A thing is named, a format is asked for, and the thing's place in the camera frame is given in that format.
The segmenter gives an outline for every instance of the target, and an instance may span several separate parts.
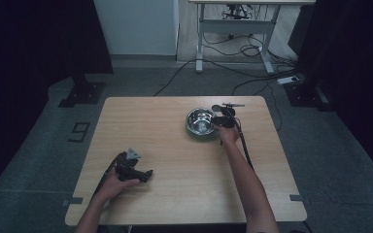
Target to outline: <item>table leg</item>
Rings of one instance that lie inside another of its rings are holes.
[[[203,67],[202,67],[202,37],[204,36],[204,31],[202,29],[202,22],[204,20],[204,12],[205,12],[205,4],[199,4],[201,8],[201,13],[198,18],[198,46],[196,48],[196,67],[195,72],[196,73],[202,73]]]
[[[271,65],[270,57],[269,57],[269,54],[268,54],[268,48],[269,48],[269,44],[271,42],[272,34],[274,33],[275,25],[277,24],[277,18],[278,18],[278,13],[280,12],[280,9],[281,9],[281,6],[277,5],[277,7],[275,8],[275,11],[274,11],[274,15],[272,16],[271,26],[269,27],[268,33],[266,34],[266,38],[265,38],[265,41],[263,43],[263,46],[259,47],[259,49],[258,49],[259,54],[261,56],[261,59],[264,63],[266,72],[268,74],[274,74],[275,73],[274,68]]]

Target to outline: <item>black cable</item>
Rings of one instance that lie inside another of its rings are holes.
[[[278,109],[277,107],[277,98],[275,98],[275,95],[274,95],[274,88],[272,88],[271,85],[269,85],[270,83],[267,83],[266,85],[271,89],[271,95],[272,95],[272,98],[274,98],[274,107],[275,109],[277,110],[277,114],[278,114],[278,117],[280,119],[280,124],[279,126],[277,127],[277,131],[280,131],[281,130],[281,126],[283,126],[283,118],[281,117],[281,113],[280,113],[280,110]]]
[[[264,90],[266,87],[268,87],[268,84],[266,84],[261,90],[257,91],[256,93],[254,93],[253,95],[258,95],[260,92],[262,92],[262,90]]]
[[[256,15],[256,17],[254,17],[254,19],[257,20],[259,18],[259,14],[261,13],[261,5],[258,5],[258,11],[257,12],[256,12],[256,6],[254,8],[255,8],[254,14]]]
[[[290,59],[280,57],[279,55],[274,54],[271,50],[268,50],[268,53],[270,54],[271,58],[274,61],[277,61],[277,62],[280,62],[280,63],[285,63],[288,66],[292,66],[292,67],[295,66],[295,64],[296,64],[295,60],[290,60]]]
[[[228,39],[228,40],[223,40],[223,41],[219,41],[219,42],[209,42],[209,41],[206,39],[206,37],[205,37],[205,33],[203,34],[203,39],[204,39],[204,41],[205,41],[207,44],[209,44],[209,45],[218,45],[218,44],[222,44],[222,43],[230,42],[230,41],[232,41],[232,40],[236,40],[236,39],[238,39],[238,38],[243,38],[243,37],[245,37],[245,38],[248,39],[249,45],[244,45],[244,46],[242,46],[242,47],[240,48],[240,51],[239,51],[239,52],[235,52],[235,53],[225,53],[225,52],[222,52],[222,51],[220,51],[220,50],[218,50],[218,49],[216,49],[216,48],[214,48],[214,47],[207,46],[207,45],[204,45],[204,44],[203,44],[202,46],[205,47],[205,48],[208,48],[208,49],[215,50],[215,51],[219,52],[219,53],[222,54],[222,55],[238,55],[238,54],[241,54],[241,53],[242,53],[242,54],[244,54],[245,56],[248,56],[248,57],[256,57],[256,56],[258,56],[258,55],[259,55],[259,46],[256,46],[256,45],[252,44],[251,41],[250,41],[250,38],[251,38],[251,39],[254,39],[254,40],[258,41],[258,42],[260,42],[261,45],[262,45],[262,42],[261,42],[259,39],[255,38],[255,37],[253,37],[253,36],[240,35],[240,36],[234,37],[234,38],[232,38],[232,39]],[[256,54],[254,54],[254,55],[248,54],[248,53],[246,53],[247,50],[256,50]]]
[[[278,73],[284,72],[284,71],[280,71],[280,67],[291,67],[291,68],[293,68],[293,66],[290,66],[290,65],[287,65],[287,64],[277,65],[275,68],[277,69]]]
[[[313,230],[311,230],[311,227],[308,225],[307,221],[303,221],[303,223],[304,223],[305,227],[307,227],[308,231],[310,233],[313,233]]]
[[[181,68],[179,68],[178,70],[177,70],[177,72],[175,72],[175,74],[172,76],[172,78],[171,78],[171,80],[169,80],[169,82],[165,85],[165,86],[163,86],[154,96],[156,96],[156,95],[158,95],[163,89],[165,89],[174,79],[175,79],[175,77],[178,75],[178,73],[180,73],[180,71],[186,66],[186,65],[188,65],[190,62],[193,62],[193,61],[197,61],[197,59],[194,59],[194,60],[190,60],[190,61],[188,61],[187,63],[185,63],[183,66],[181,66]]]
[[[248,149],[247,149],[247,144],[245,142],[245,138],[244,138],[244,133],[242,132],[242,128],[241,128],[241,125],[238,124],[237,120],[235,119],[234,115],[228,110],[228,108],[225,108],[226,111],[228,112],[229,114],[229,117],[232,118],[232,121],[234,121],[234,125],[235,127],[237,127],[238,129],[238,133],[239,133],[239,137],[241,139],[241,143],[242,143],[242,147],[244,149],[244,154],[245,154],[245,157],[247,158],[247,162],[248,164],[250,165],[250,167],[254,170],[254,165],[253,163],[251,162],[251,158],[250,158],[250,155],[248,154]]]
[[[99,191],[99,189],[101,189],[102,184],[107,179],[107,177],[108,177],[109,173],[111,172],[111,170],[115,167],[114,165],[117,162],[117,159],[118,159],[118,156],[116,156],[114,158],[114,160],[112,160],[111,164],[108,166],[107,170],[102,175],[101,181],[99,181],[98,186],[96,186],[95,191],[93,192],[91,199],[93,198],[93,196],[95,196],[95,194]]]
[[[183,66],[181,66],[177,72],[175,72],[175,74],[172,76],[172,78],[169,80],[169,82],[164,86],[162,87],[154,96],[158,95],[163,89],[165,89],[174,79],[175,77],[178,75],[178,73],[180,73],[180,71],[186,66],[188,65],[189,63],[191,62],[194,62],[194,61],[203,61],[203,62],[209,62],[213,65],[216,65],[216,66],[219,66],[223,69],[226,69],[226,70],[229,70],[229,71],[232,71],[232,72],[235,72],[235,73],[238,73],[240,75],[243,75],[243,76],[248,76],[248,77],[251,77],[253,78],[252,80],[249,80],[249,81],[246,81],[244,83],[240,83],[238,85],[236,85],[233,89],[232,89],[232,94],[231,95],[234,95],[234,92],[235,90],[239,87],[239,86],[242,86],[244,84],[247,84],[247,83],[251,83],[251,82],[257,82],[257,81],[264,81],[264,80],[272,80],[272,79],[277,79],[281,76],[284,76],[284,75],[290,75],[290,74],[293,74],[295,72],[297,72],[298,70],[297,69],[291,69],[291,70],[287,70],[287,71],[284,71],[284,72],[280,72],[280,73],[276,73],[274,75],[266,75],[266,76],[255,76],[255,75],[250,75],[250,74],[247,74],[247,73],[244,73],[244,72],[241,72],[239,70],[235,70],[235,69],[231,69],[229,67],[226,67],[226,66],[223,66],[223,65],[219,65],[218,63],[214,62],[214,61],[210,61],[210,60],[206,60],[206,59],[193,59],[193,60],[190,60],[190,61],[187,61]]]
[[[245,81],[243,83],[240,83],[240,84],[237,84],[233,89],[232,89],[232,93],[231,95],[234,95],[235,94],[235,90],[238,89],[238,87],[242,86],[242,85],[245,85],[245,84],[248,84],[248,83],[252,83],[252,82],[257,82],[257,81],[263,81],[263,80],[273,80],[273,79],[277,79],[277,78],[280,78],[281,76],[283,75],[291,75],[293,73],[296,73],[298,72],[298,69],[291,69],[291,70],[287,70],[287,71],[283,71],[283,72],[280,72],[280,73],[277,73],[275,75],[270,75],[270,76],[258,76],[257,79],[253,79],[253,80],[249,80],[249,81]]]

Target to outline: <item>white wall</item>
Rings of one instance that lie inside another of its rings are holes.
[[[94,0],[110,54],[175,55],[178,0]]]

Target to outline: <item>metal frame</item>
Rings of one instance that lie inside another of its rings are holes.
[[[277,5],[274,15],[270,21],[266,20],[234,20],[234,19],[206,19],[204,17],[205,4],[200,6],[200,16],[198,23],[198,46],[196,48],[196,73],[203,71],[203,50],[202,38],[205,32],[212,33],[237,33],[237,34],[263,34],[266,35],[263,46],[259,48],[259,54],[268,74],[274,74],[274,68],[271,65],[268,54],[268,47],[271,42],[272,33],[274,32],[275,24],[277,24],[278,13],[281,5]]]

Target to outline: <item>metal bowl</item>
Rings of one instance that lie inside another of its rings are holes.
[[[214,132],[211,118],[216,116],[217,114],[210,109],[194,109],[186,116],[186,128],[196,135],[208,135]]]

